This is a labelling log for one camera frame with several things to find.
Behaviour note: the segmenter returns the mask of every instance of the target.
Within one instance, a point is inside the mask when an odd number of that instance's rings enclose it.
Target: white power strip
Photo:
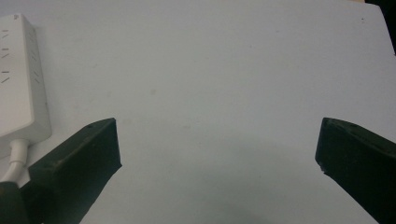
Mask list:
[[[10,142],[51,135],[35,29],[22,14],[0,18],[0,158]]]

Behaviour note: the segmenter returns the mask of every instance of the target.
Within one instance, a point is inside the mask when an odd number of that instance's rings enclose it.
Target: table surface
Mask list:
[[[323,117],[396,139],[396,57],[379,7],[0,5],[0,16],[24,14],[39,44],[53,134],[30,164],[117,119],[123,166],[82,223],[375,223],[314,157]]]

